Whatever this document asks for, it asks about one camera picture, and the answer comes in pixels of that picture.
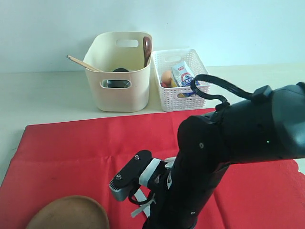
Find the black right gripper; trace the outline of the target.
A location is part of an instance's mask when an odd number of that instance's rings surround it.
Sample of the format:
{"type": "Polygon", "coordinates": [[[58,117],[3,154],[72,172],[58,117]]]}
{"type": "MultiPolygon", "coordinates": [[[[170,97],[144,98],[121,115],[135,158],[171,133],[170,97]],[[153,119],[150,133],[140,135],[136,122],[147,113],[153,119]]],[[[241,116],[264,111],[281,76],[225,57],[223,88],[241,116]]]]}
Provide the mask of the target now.
{"type": "Polygon", "coordinates": [[[143,229],[194,229],[198,218],[196,216],[185,218],[181,216],[172,217],[168,214],[152,211],[143,224],[143,229]]]}

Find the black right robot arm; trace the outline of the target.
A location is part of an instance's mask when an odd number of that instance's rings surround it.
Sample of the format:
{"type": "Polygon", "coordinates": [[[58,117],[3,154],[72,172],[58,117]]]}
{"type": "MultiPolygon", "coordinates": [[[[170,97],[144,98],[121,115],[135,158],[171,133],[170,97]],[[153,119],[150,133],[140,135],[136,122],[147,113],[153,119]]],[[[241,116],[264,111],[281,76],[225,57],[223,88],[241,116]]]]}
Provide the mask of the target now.
{"type": "Polygon", "coordinates": [[[214,112],[190,116],[178,128],[179,152],[166,173],[171,185],[157,194],[145,229],[192,229],[228,167],[305,156],[305,84],[253,93],[229,84],[243,100],[200,93],[221,103],[214,112]]]}

